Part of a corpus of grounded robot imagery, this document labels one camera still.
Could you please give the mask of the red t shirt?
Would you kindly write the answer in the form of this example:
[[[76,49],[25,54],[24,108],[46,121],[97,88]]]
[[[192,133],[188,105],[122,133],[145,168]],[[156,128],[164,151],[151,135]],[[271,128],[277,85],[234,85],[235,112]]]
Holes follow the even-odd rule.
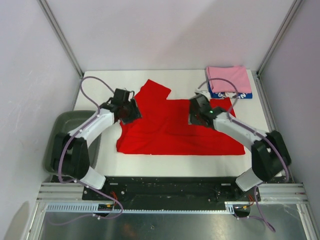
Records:
[[[147,80],[135,95],[142,117],[121,124],[116,150],[133,155],[241,156],[242,144],[216,130],[189,124],[189,100],[168,99],[171,90]]]

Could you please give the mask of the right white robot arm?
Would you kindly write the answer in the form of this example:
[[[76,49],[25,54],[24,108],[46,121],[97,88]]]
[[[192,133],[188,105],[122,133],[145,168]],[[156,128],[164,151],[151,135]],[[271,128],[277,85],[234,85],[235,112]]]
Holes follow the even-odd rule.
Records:
[[[238,120],[230,111],[221,107],[211,107],[203,94],[197,93],[189,99],[189,124],[203,126],[223,133],[251,152],[251,168],[239,175],[230,188],[231,196],[242,201],[249,190],[268,182],[281,171],[285,182],[290,179],[288,166],[291,157],[280,132],[266,132]]]

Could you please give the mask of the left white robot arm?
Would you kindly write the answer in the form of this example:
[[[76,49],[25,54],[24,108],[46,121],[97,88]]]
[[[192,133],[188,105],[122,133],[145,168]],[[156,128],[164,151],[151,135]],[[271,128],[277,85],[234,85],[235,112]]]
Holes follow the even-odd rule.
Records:
[[[105,184],[106,177],[91,166],[89,147],[116,122],[121,121],[125,125],[142,117],[134,93],[117,88],[113,97],[99,105],[88,120],[54,137],[50,166],[57,174],[92,187],[93,194],[100,200],[110,196],[111,188]]]

